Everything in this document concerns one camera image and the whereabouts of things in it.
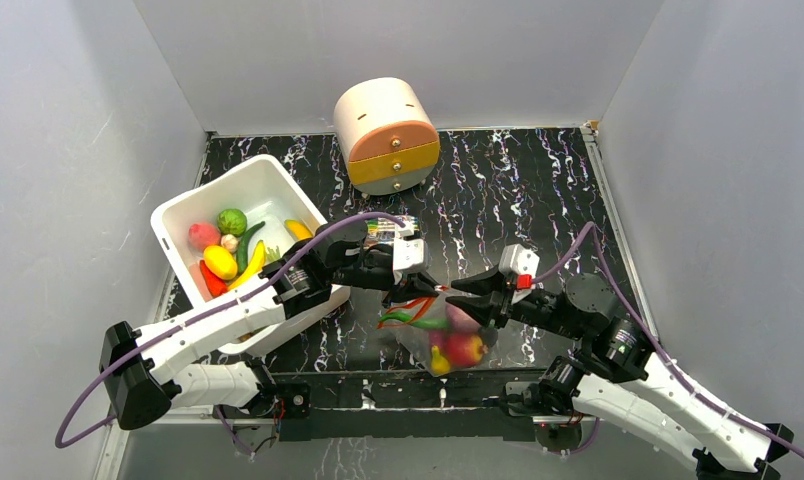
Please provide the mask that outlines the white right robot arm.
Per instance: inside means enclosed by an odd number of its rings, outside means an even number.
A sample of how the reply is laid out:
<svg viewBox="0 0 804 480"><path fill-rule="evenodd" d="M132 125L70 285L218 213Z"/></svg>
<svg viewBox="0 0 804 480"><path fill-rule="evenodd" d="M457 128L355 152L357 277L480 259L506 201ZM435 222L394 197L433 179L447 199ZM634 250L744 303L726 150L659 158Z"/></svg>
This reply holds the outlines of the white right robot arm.
<svg viewBox="0 0 804 480"><path fill-rule="evenodd" d="M788 453L792 431L780 423L748 428L727 407L712 410L708 395L681 384L684 373L662 360L638 321L621 314L600 276L574 275L553 293L532 287L528 275L493 268L451 286L458 293L449 304L485 327L514 320L578 344L538 383L507 384L504 409L596 416L682 460L700 479L780 478L772 463Z"/></svg>

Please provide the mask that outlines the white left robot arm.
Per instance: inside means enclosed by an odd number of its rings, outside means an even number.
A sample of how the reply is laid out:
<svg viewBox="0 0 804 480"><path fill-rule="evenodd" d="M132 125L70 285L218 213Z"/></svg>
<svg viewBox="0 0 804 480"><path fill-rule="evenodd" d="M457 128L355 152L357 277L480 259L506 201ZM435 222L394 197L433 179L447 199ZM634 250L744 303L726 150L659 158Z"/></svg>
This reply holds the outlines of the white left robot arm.
<svg viewBox="0 0 804 480"><path fill-rule="evenodd" d="M321 227L208 307L159 324L109 327L99 372L119 427L135 430L174 408L194 406L268 414L280 391L258 368L202 365L199 358L257 330L320 315L337 287L381 291L385 304L436 296L421 234L395 219L390 243L368 245L368 219L358 215Z"/></svg>

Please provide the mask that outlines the clear orange-zip bag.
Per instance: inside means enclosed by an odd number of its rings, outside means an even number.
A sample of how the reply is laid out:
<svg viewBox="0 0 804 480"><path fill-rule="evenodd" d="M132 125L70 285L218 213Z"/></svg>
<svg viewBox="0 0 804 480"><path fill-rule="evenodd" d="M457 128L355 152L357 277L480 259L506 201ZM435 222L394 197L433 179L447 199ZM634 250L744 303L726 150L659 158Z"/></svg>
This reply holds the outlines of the clear orange-zip bag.
<svg viewBox="0 0 804 480"><path fill-rule="evenodd" d="M458 292L443 285L440 285L439 289L440 295L438 297L421 298L404 304L391 305L384 311L382 316L386 313L401 311L415 317L442 317L447 319L445 313L446 298L449 296L456 296ZM431 375L433 375L430 372L431 347L433 345L438 345L441 349L441 352L445 356L445 343L447 337L451 333L457 333L451 332L450 330L422 330L410 326L386 327L379 330L386 330L392 334L396 341L408 350L413 359L422 365ZM493 356L494 352L496 351L498 331L494 328L482 328L476 334L479 334L482 337L484 343L489 347L489 352L477 366L462 369L452 367L450 373L480 367L489 361L489 359Z"/></svg>

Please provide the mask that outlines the red fruit toy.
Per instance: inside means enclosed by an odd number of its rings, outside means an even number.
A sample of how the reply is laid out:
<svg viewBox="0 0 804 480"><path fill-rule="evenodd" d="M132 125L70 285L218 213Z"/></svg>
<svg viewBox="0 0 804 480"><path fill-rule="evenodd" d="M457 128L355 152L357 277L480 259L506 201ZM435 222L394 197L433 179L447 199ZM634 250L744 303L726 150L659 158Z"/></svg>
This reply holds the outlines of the red fruit toy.
<svg viewBox="0 0 804 480"><path fill-rule="evenodd" d="M445 343L445 356L457 369L475 367L489 352L489 347L476 333L451 333Z"/></svg>

